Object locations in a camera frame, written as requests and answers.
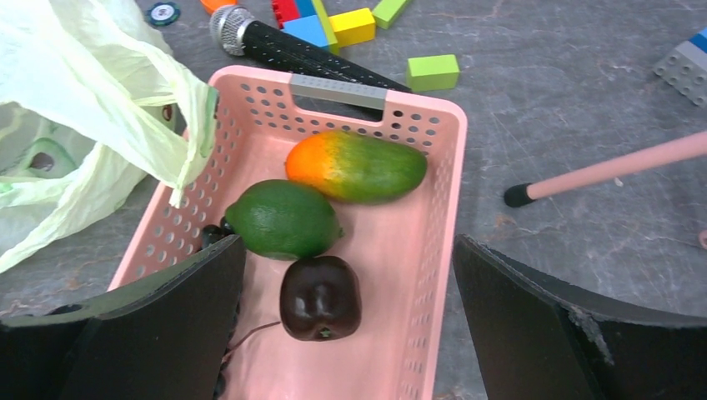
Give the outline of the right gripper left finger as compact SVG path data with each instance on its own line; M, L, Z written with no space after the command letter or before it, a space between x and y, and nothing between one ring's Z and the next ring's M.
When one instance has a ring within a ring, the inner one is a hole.
M245 258L229 236L84 302L3 318L2 398L223 398Z

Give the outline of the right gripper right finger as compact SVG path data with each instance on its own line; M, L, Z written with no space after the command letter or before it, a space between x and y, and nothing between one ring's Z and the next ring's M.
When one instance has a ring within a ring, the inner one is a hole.
M453 265L489 398L705 398L704 318L591 292L466 235Z

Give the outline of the dark fake apple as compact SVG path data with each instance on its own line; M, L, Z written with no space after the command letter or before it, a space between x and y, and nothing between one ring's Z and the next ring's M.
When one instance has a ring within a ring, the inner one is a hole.
M358 276L340 257L300 259L283 276L279 311L285 331L299 341L348 337L362 319Z

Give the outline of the fake green lime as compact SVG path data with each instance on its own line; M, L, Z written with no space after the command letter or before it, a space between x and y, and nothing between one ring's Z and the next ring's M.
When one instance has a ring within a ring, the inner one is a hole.
M323 194L284 179L253 184L224 216L248 250L276 260L316 257L344 236L337 213Z

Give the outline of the fake mango green orange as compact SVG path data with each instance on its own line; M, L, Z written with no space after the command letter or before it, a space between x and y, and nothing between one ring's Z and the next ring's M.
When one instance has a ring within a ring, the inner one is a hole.
M346 203L386 203L417 188L428 169L417 149L341 130L296 144L284 164L288 179Z

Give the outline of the green avocado plastic bag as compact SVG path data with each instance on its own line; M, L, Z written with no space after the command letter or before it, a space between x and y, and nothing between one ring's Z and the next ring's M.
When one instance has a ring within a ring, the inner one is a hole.
M112 214L148 175L179 206L217 104L134 1L2 2L2 270Z

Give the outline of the pink music stand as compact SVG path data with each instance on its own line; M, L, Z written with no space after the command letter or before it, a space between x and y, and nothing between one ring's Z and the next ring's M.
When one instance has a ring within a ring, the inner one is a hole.
M512 208L520 208L541 198L671 163L702 157L705 154L706 132L697 132L557 177L514 185L504 192L504 203Z

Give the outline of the pink plastic basket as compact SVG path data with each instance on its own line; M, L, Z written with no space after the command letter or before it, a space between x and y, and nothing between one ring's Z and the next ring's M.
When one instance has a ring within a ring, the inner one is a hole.
M159 185L111 282L119 288L181 262L203 226L249 186L283 178L290 149L342 129L423 152L428 171L402 199L336 205L344 237L332 254L356 272L363 319L350 337L301 342L278 325L287 263L247 256L239 349L226 370L227 399L430 399L466 143L456 104L255 67L224 67L216 142L199 179L170 206Z

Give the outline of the short green block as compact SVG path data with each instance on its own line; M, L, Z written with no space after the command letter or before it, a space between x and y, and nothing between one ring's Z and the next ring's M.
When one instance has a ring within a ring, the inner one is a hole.
M453 89L459 74L454 54L412 57L407 61L406 83L416 93Z

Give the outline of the grey blue green brick stack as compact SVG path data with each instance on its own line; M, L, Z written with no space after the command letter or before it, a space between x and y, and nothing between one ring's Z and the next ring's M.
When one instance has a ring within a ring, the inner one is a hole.
M653 72L687 97L706 107L706 28L674 47L654 66Z

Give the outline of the black microphone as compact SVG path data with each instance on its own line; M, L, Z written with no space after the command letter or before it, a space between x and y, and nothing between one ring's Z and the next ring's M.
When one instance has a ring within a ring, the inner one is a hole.
M260 22L239 5L218 8L209 29L227 54L292 73L297 95L357 108L374 121L383 119L389 93L411 92L403 84Z

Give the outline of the poker chip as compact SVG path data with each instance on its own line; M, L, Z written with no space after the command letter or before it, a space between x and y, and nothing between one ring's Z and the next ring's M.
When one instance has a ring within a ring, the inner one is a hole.
M154 27L163 27L177 21L181 9L175 2L156 2L146 12L146 19Z

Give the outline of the red blue brick stack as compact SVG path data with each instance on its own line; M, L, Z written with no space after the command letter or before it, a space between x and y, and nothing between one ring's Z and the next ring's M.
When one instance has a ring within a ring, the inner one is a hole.
M278 27L315 47L338 55L338 41L320 1L271 1Z

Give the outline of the yellow small block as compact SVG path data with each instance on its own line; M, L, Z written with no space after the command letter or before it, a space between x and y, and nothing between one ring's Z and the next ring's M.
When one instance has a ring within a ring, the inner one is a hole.
M376 22L367 7L330 16L328 18L340 47L347 47L375 39Z

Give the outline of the long green block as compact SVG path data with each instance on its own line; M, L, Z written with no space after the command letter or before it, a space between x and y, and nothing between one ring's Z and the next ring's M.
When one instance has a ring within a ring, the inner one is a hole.
M408 3L409 0L380 0L372 10L376 25L389 29Z

